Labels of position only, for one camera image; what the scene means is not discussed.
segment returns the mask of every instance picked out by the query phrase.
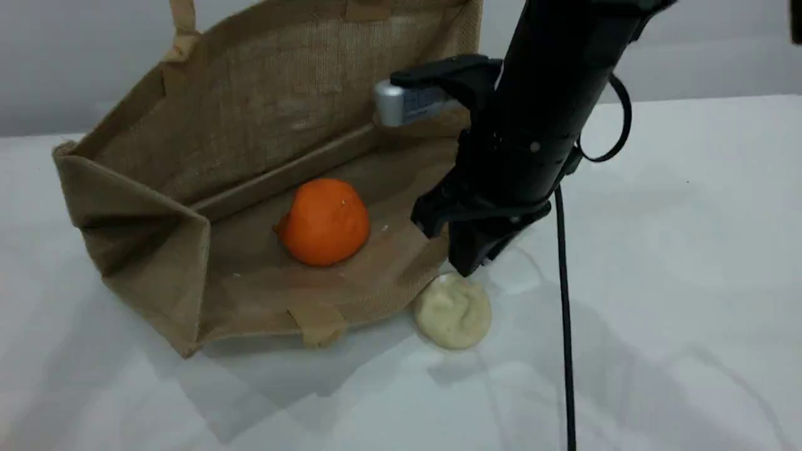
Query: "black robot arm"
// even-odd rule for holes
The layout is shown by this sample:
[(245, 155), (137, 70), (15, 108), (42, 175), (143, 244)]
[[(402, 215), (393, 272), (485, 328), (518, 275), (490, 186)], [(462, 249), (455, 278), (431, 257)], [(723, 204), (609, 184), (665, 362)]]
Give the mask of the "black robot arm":
[(455, 167), (411, 215), (430, 238), (448, 223), (448, 257), (462, 275), (549, 213), (549, 197), (582, 158), (575, 143), (604, 86), (626, 95), (613, 76), (618, 60), (675, 1), (528, 0), (503, 64), (461, 55), (392, 75), (393, 87), (440, 89), (471, 112)]

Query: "jute bag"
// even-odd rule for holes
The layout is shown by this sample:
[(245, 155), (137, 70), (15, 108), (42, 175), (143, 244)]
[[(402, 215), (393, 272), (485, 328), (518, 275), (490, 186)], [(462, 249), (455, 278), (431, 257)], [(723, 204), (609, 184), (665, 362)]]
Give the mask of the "jute bag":
[[(372, 87), (476, 51), (481, 0), (268, 0), (203, 34), (191, 0), (170, 6), (164, 60), (54, 151), (104, 282), (185, 357), (239, 335), (325, 346), (404, 308), (448, 246), (409, 213), (452, 166), (464, 122), (389, 135), (374, 125)], [(322, 269), (295, 262), (271, 230), (320, 176), (350, 182), (371, 216), (361, 251)]]

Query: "white tablecloth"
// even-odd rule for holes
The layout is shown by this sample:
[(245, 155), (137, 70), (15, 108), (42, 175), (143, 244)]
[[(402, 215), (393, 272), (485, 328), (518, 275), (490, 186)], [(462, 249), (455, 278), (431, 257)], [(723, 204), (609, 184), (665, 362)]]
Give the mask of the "white tablecloth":
[[(802, 97), (641, 103), (564, 182), (580, 449), (802, 449)], [(618, 105), (583, 140), (601, 153)], [(51, 147), (0, 140), (0, 449), (563, 449), (553, 214), (479, 271), (493, 324), (188, 361), (100, 282)]]

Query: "silver camera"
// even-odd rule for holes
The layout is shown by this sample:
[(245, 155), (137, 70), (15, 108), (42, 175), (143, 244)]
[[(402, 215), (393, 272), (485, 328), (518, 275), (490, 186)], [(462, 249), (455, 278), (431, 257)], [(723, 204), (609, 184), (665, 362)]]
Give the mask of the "silver camera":
[(459, 102), (437, 86), (407, 89), (395, 86), (386, 79), (378, 82), (373, 91), (379, 120), (385, 127), (400, 127), (429, 119), (460, 106)]

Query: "black cable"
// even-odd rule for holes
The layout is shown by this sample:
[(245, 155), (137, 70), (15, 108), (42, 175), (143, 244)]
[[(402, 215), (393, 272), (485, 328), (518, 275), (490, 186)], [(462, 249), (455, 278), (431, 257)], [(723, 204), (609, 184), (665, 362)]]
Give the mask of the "black cable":
[(557, 203), (557, 253), (560, 260), (560, 297), (562, 299), (562, 351), (565, 365), (565, 423), (568, 451), (577, 449), (577, 426), (573, 408), (573, 357), (571, 352), (571, 306), (568, 294), (568, 265), (565, 263), (565, 213), (560, 186), (554, 190)]
[(621, 100), (621, 106), (624, 108), (624, 128), (621, 131), (621, 136), (618, 137), (618, 142), (615, 143), (613, 148), (604, 155), (595, 158), (588, 156), (585, 150), (582, 149), (582, 134), (579, 134), (579, 138), (577, 138), (577, 149), (585, 159), (593, 163), (602, 163), (618, 155), (621, 149), (624, 148), (627, 138), (630, 137), (630, 130), (632, 129), (632, 99), (630, 99), (630, 93), (626, 91), (624, 83), (621, 83), (621, 80), (618, 79), (615, 74), (610, 74), (610, 86), (615, 90), (618, 99)]
[[(582, 150), (579, 140), (577, 140), (576, 149), (579, 150), (584, 158), (594, 163), (601, 163), (618, 155), (621, 149), (624, 148), (626, 140), (630, 137), (630, 129), (632, 128), (632, 100), (630, 99), (630, 94), (626, 91), (624, 83), (621, 83), (621, 80), (613, 74), (610, 74), (610, 84), (613, 86), (615, 93), (618, 95), (618, 99), (621, 100), (621, 106), (624, 108), (624, 128), (621, 131), (618, 142), (615, 143), (613, 148), (604, 155), (596, 158), (587, 156), (585, 151)], [(557, 257), (560, 266), (560, 298), (562, 301), (562, 351), (563, 364), (565, 365), (565, 429), (568, 451), (576, 451), (577, 424), (573, 401), (571, 305), (568, 292), (568, 264), (566, 263), (567, 258), (565, 256), (565, 211), (562, 205), (562, 189), (559, 184), (554, 189), (554, 201), (557, 204)]]

